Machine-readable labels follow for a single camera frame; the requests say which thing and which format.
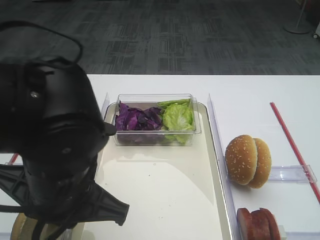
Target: gray carpet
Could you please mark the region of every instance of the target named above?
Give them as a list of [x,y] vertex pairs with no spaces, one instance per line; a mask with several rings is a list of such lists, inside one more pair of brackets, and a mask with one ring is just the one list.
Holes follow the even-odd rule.
[[[1,0],[0,22],[27,20],[79,39],[89,74],[320,75],[320,41],[285,32],[294,0]],[[51,33],[0,33],[0,57],[64,55]]]

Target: metal stand base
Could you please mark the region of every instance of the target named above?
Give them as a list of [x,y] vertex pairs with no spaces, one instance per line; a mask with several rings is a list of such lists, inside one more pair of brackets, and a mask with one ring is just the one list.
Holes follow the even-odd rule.
[[[34,225],[34,230],[30,230],[32,238],[21,239],[40,239],[45,224],[58,226],[46,238],[47,240],[56,240],[66,229],[73,228],[77,223],[115,221],[119,226],[122,226],[127,218],[129,205],[119,201],[95,183],[96,169],[97,161],[95,160],[89,167],[86,176],[77,187],[74,187],[73,192],[66,193],[71,198],[67,198],[69,195],[62,194],[62,197],[57,197],[60,202],[55,205],[34,205],[27,183],[27,171],[25,171],[24,166],[0,164],[0,190],[3,190],[22,206],[18,209],[20,213],[23,212],[29,219],[38,220]],[[63,209],[63,203],[72,201],[72,193],[77,197],[73,200],[73,206],[65,212],[55,214],[55,210]],[[3,205],[0,205],[0,207],[2,209],[6,208],[6,213],[17,213],[15,207]]]
[[283,26],[284,30],[292,34],[307,34],[311,31],[309,26],[299,25],[298,27],[295,24],[288,24]]

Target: sliced ham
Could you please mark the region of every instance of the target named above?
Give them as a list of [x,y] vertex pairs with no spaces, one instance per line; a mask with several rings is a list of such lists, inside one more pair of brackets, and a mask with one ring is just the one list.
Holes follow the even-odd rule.
[[256,210],[251,212],[254,240],[271,240],[269,222],[266,215]]
[[281,240],[278,224],[274,215],[266,208],[260,208],[260,211],[268,220],[271,240]]
[[257,240],[254,237],[254,227],[252,222],[252,216],[248,209],[239,208],[236,211],[236,217],[240,226],[243,240]]

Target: red stick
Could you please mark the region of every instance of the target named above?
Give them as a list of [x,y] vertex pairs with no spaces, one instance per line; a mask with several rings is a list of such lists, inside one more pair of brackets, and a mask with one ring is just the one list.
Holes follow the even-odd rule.
[[10,161],[8,162],[8,165],[13,165],[15,163],[15,161],[17,160],[18,156],[19,156],[18,153],[13,154]]
[[[305,171],[305,174],[306,176],[309,178],[310,177],[310,174],[308,172],[308,169],[305,167],[306,166],[306,162],[305,160],[303,159],[301,153],[299,152],[298,150],[298,147],[297,145],[295,144],[295,141],[293,140],[286,124],[285,124],[285,121],[282,119],[281,115],[280,115],[280,112],[278,111],[276,105],[274,102],[270,102],[270,105],[271,105],[271,108],[276,116],[276,118],[278,119],[283,131],[284,131],[284,134],[286,136],[286,138],[288,139],[290,145],[291,145],[291,148],[292,150],[294,151],[294,154],[296,155],[296,158],[298,159],[300,165],[302,165],[302,167],[304,168],[304,171]],[[317,184],[315,182],[309,182],[310,183],[310,186],[316,196],[316,198],[318,199],[318,202],[320,204],[320,191],[319,191],[319,188],[317,187]]]

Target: lettuce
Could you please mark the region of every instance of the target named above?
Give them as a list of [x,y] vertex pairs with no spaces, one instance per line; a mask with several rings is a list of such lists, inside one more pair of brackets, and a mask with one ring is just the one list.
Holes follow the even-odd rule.
[[171,101],[161,101],[158,102],[158,107],[165,110],[168,106],[172,104],[187,104],[189,106],[191,99],[180,99],[180,100],[171,100]]
[[[163,125],[170,131],[193,131],[194,114],[189,107],[190,103],[186,101],[164,105],[166,106],[163,113]],[[181,144],[186,144],[191,137],[189,134],[167,134],[166,139],[176,139]]]

